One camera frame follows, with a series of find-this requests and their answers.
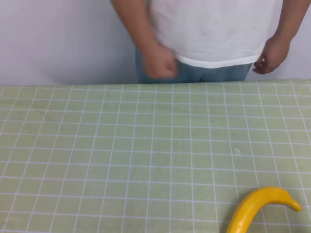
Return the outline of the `person's right hand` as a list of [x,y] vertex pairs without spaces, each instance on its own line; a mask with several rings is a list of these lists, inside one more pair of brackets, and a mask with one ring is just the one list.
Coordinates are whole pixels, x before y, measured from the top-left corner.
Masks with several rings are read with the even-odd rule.
[[141,52],[144,71],[156,80],[172,79],[177,75],[175,55],[168,48],[155,44]]

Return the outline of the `person's left hand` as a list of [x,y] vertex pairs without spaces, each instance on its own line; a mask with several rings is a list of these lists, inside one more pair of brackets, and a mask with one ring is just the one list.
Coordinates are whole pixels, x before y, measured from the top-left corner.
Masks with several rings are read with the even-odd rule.
[[287,58],[290,43],[290,40],[278,36],[270,37],[258,60],[254,63],[253,71],[261,75],[273,72]]

